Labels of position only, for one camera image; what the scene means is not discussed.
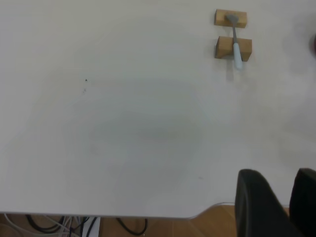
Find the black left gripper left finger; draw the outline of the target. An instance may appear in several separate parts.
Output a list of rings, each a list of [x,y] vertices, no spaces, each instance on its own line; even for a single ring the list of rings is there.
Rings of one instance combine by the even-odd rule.
[[[258,171],[238,173],[235,198],[238,237],[299,237],[269,183]]]

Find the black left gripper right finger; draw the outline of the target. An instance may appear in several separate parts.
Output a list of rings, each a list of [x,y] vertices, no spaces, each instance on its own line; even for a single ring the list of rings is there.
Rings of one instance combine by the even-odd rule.
[[[316,235],[316,172],[310,168],[300,168],[297,172],[289,217],[304,236]]]

